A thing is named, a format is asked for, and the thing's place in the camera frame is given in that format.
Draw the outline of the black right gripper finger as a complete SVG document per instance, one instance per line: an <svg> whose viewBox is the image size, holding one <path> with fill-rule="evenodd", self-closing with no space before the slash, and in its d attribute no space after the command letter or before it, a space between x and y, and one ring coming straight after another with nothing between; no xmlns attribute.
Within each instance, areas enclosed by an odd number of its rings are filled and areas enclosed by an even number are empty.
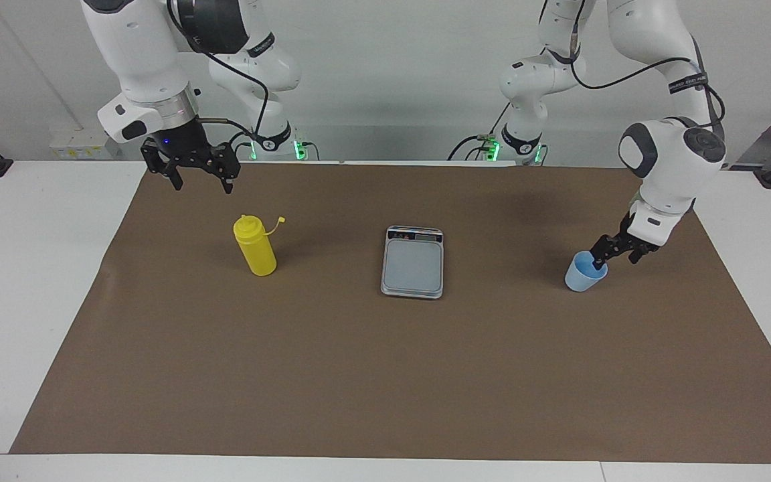
<svg viewBox="0 0 771 482"><path fill-rule="evenodd" d="M150 173L163 176L177 191L183 189L183 178L178 173L177 165L173 161L163 159L156 141L144 140L141 145L141 155Z"/></svg>
<svg viewBox="0 0 771 482"><path fill-rule="evenodd" d="M220 180L224 193L232 194L234 182L240 173L240 162L230 143L210 147L207 158L207 172Z"/></svg>

